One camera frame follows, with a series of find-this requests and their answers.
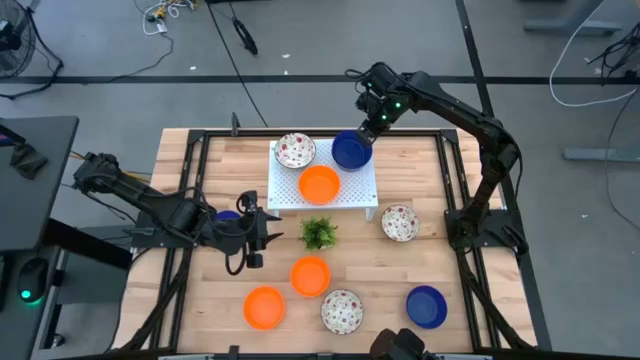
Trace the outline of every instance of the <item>blue bowl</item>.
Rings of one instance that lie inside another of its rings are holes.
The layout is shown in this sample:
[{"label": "blue bowl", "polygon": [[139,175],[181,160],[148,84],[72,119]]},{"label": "blue bowl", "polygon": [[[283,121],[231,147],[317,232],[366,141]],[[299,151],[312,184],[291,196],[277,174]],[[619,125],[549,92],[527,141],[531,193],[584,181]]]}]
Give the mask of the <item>blue bowl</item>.
[{"label": "blue bowl", "polygon": [[407,296],[407,313],[416,325],[435,329],[447,318],[447,302],[435,288],[418,286]]},{"label": "blue bowl", "polygon": [[231,211],[231,210],[224,210],[216,214],[215,220],[216,221],[233,220],[233,219],[239,219],[239,218],[240,218],[240,214],[238,214],[237,212]]},{"label": "blue bowl", "polygon": [[372,154],[371,145],[363,143],[355,130],[340,132],[331,145],[333,160],[346,171],[359,170],[371,160]]}]

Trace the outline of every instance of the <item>small plant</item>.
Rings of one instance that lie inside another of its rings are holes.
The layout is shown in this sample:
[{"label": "small plant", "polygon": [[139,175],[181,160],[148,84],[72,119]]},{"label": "small plant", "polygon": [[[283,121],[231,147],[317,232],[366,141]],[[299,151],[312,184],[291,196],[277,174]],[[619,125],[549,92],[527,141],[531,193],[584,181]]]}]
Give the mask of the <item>small plant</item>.
[{"label": "small plant", "polygon": [[331,218],[303,219],[300,225],[302,226],[300,240],[305,242],[308,251],[320,250],[336,244],[336,229],[338,227],[331,225]]}]

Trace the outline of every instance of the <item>fan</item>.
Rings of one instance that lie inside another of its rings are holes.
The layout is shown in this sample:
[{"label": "fan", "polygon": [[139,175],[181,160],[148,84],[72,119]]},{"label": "fan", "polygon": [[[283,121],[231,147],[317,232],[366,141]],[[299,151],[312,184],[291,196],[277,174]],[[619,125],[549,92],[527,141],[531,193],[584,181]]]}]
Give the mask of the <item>fan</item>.
[{"label": "fan", "polygon": [[42,42],[38,28],[33,21],[33,9],[39,2],[40,0],[32,0],[31,5],[25,8],[17,0],[0,0],[0,80],[16,77],[26,69],[31,62],[34,50],[36,50],[36,39],[42,48],[58,61],[58,65],[47,83],[39,88],[13,95],[0,94],[0,97],[13,100],[23,95],[45,90],[51,86],[64,67],[62,60]]},{"label": "fan", "polygon": [[18,76],[36,47],[31,17],[16,0],[0,0],[0,79]]}]

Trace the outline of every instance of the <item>wooden table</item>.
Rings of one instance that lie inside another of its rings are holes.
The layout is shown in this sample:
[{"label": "wooden table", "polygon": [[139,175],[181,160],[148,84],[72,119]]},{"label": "wooden table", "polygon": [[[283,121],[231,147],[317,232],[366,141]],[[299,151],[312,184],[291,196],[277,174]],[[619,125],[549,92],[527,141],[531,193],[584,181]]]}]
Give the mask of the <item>wooden table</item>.
[{"label": "wooden table", "polygon": [[[154,188],[162,192],[177,190],[188,131],[164,130],[151,182]],[[473,194],[481,178],[478,145],[466,133],[459,131],[459,137]],[[269,140],[274,139],[216,137],[210,143],[203,188],[208,201],[219,211],[234,209],[237,196],[250,189],[258,191],[259,205],[266,207]],[[284,232],[284,236],[262,252],[264,267],[245,269],[235,277],[225,271],[224,257],[218,251],[199,248],[194,252],[179,352],[226,353],[230,345],[240,345],[243,353],[367,353],[382,329],[397,331],[402,327],[416,332],[430,351],[472,350],[457,263],[446,240],[443,211],[447,205],[435,140],[382,137],[374,150],[380,207],[372,223],[366,223],[358,210],[283,212],[281,222],[269,225],[271,233]],[[455,169],[451,149],[447,151],[449,168]],[[196,148],[193,172],[198,154]],[[460,191],[457,186],[454,188],[457,205],[461,206]],[[392,204],[406,204],[417,212],[420,232],[415,240],[396,243],[385,237],[379,219],[382,211]],[[494,194],[491,206],[501,206],[499,194]],[[298,240],[300,220],[312,215],[332,216],[339,226],[338,244],[316,253],[331,268],[327,293],[339,288],[352,290],[365,307],[362,325],[350,335],[335,335],[326,330],[320,318],[322,297],[303,298],[288,282],[291,265],[307,254]],[[484,248],[483,254],[494,302],[523,339],[535,343],[513,254],[506,248]],[[164,255],[164,249],[153,249],[131,270],[115,347],[131,338],[155,305]],[[232,268],[238,260],[237,256],[232,258]],[[253,330],[242,314],[244,297],[264,284],[278,288],[286,300],[285,318],[272,331]],[[420,284],[436,287],[447,300],[449,313],[438,329],[421,329],[406,315],[406,295]],[[484,314],[479,304],[476,309],[483,344],[488,346]],[[162,336],[165,342],[161,344],[166,343],[170,318],[165,316]]]}]

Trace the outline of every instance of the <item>concrete floor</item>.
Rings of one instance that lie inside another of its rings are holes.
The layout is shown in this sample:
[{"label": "concrete floor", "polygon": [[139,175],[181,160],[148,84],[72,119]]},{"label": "concrete floor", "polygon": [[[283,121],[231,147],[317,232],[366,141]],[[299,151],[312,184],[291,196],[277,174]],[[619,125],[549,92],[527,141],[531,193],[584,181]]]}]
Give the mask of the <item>concrete floor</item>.
[{"label": "concrete floor", "polygon": [[[548,76],[566,37],[526,34],[522,23],[525,18],[566,15],[577,3],[467,0],[485,75]],[[225,4],[217,7],[229,13]],[[378,60],[398,71],[473,74],[451,0],[273,0],[235,7],[260,48],[259,57],[252,57],[242,49],[230,22],[218,17],[245,75],[341,74],[349,67],[366,69]],[[626,33],[639,13],[633,0],[607,1],[594,19],[620,21]],[[64,59],[63,75],[67,76],[128,73],[153,63],[168,47],[166,40],[142,33],[140,14],[130,0],[43,1],[36,22],[49,47]],[[195,13],[182,11],[167,26],[175,39],[174,53],[145,75],[233,74],[204,7]],[[576,39],[557,75],[594,76],[594,67],[586,66],[583,59],[594,57],[619,37]],[[25,75],[46,73],[44,59],[35,54]],[[0,91],[27,87],[0,85]],[[351,84],[248,87],[271,126],[355,126],[363,119],[353,106],[356,93]],[[473,106],[480,105],[474,85],[445,84],[444,88]],[[553,101],[547,86],[495,85],[489,91],[496,116],[524,152],[519,204],[554,350],[637,356],[638,232],[609,207],[602,164],[567,162],[561,155],[568,146],[603,147],[622,103],[569,109]],[[629,88],[624,86],[559,86],[557,93],[566,101],[579,102],[626,91]],[[260,126],[238,84],[54,85],[39,95],[3,101],[0,110],[3,117],[76,115],[80,127],[75,151],[110,152],[123,168],[149,172],[165,127],[227,126],[232,111],[243,126]],[[619,124],[614,146],[638,141],[640,123],[633,119],[639,114],[636,99]],[[448,125],[421,113],[407,115],[398,126]],[[66,183],[77,166],[70,161]],[[614,200],[640,222],[637,165],[613,164],[610,176]],[[103,199],[133,212],[113,197]],[[122,224],[106,209],[67,188],[60,189],[53,216],[74,226]],[[100,305],[100,311],[113,319],[117,311],[113,305]],[[66,346],[75,343],[78,355],[102,351],[115,322],[94,330],[104,332],[94,340],[78,335],[74,342],[74,334],[95,328],[87,319],[78,319],[71,315],[61,319],[69,340]]]}]

